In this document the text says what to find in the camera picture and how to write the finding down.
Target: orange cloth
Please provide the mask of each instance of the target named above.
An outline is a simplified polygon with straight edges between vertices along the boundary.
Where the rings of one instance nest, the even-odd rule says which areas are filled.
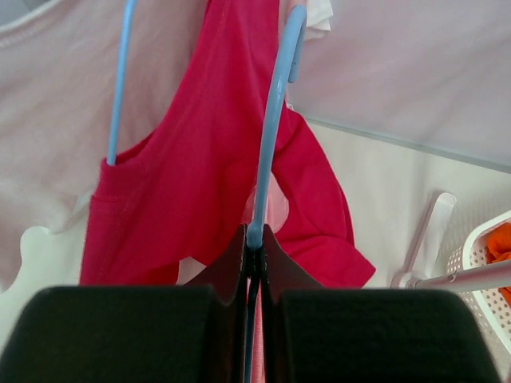
[[[486,249],[488,263],[511,259],[511,223],[504,223],[489,234]],[[499,291],[511,306],[511,286],[502,287]]]

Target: red tank top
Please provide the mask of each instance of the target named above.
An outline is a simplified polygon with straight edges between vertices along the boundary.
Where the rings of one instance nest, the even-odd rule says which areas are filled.
[[[101,165],[81,284],[173,284],[181,259],[208,265],[224,251],[256,181],[278,20],[278,0],[210,0],[167,115],[115,167]],[[344,194],[285,107],[272,171],[289,201],[282,248],[325,286],[362,286],[374,268],[355,250]]]

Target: white laundry basket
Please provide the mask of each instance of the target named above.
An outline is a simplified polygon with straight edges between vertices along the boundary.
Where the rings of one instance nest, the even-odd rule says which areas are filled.
[[[511,211],[483,223],[470,233],[465,245],[449,258],[447,273],[486,264],[488,234],[503,223],[511,223]],[[498,289],[459,293],[477,319],[486,344],[501,373],[511,366],[511,307]]]

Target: metal rod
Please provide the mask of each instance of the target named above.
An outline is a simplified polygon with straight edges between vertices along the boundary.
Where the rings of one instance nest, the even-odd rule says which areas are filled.
[[[424,279],[416,282],[414,288],[464,292],[507,286],[511,286],[511,260]]]

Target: blue plastic hanger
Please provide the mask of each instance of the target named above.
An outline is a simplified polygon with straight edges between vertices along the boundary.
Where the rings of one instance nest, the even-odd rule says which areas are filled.
[[[266,201],[270,185],[271,164],[275,151],[275,142],[279,129],[280,115],[287,83],[295,82],[303,48],[303,35],[307,23],[307,8],[295,6],[287,18],[273,77],[271,78],[270,93],[266,104],[263,122],[263,137],[259,153],[259,168],[255,187],[254,219],[248,225],[247,246],[251,250],[263,246],[263,225],[266,214]]]
[[[125,14],[122,20],[121,45],[119,48],[119,62],[117,63],[117,79],[113,96],[112,120],[110,122],[109,152],[106,163],[115,165],[117,156],[117,143],[119,142],[119,128],[121,126],[122,99],[125,90],[126,62],[128,60],[129,39],[131,38],[131,25],[133,14],[138,0],[128,0],[125,6]]]

